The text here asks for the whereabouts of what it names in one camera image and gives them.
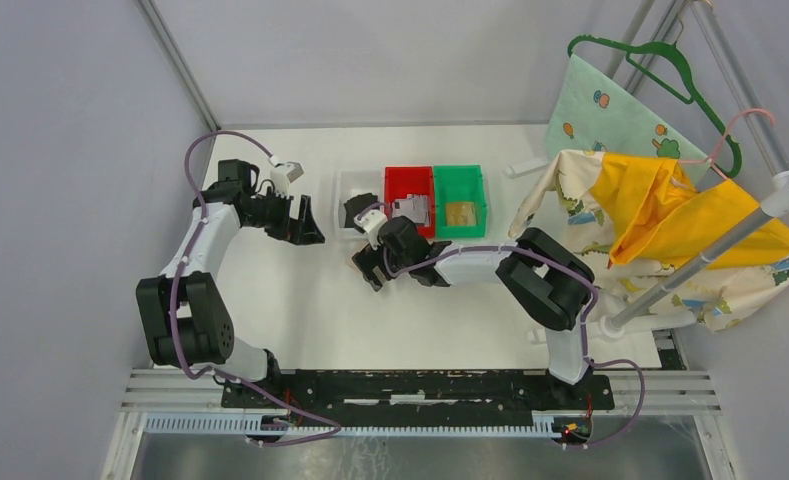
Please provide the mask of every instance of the yellow cloth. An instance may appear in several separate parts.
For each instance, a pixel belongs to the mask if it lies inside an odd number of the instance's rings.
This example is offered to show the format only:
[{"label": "yellow cloth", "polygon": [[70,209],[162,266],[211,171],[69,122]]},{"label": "yellow cloth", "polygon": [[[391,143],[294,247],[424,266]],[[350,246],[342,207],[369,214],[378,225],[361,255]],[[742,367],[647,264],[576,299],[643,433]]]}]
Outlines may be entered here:
[{"label": "yellow cloth", "polygon": [[[753,212],[759,203],[732,180],[698,193],[673,159],[603,156],[589,191],[612,218],[615,265],[636,258],[677,267]],[[789,256],[789,228],[773,219],[709,268],[766,265]]]}]

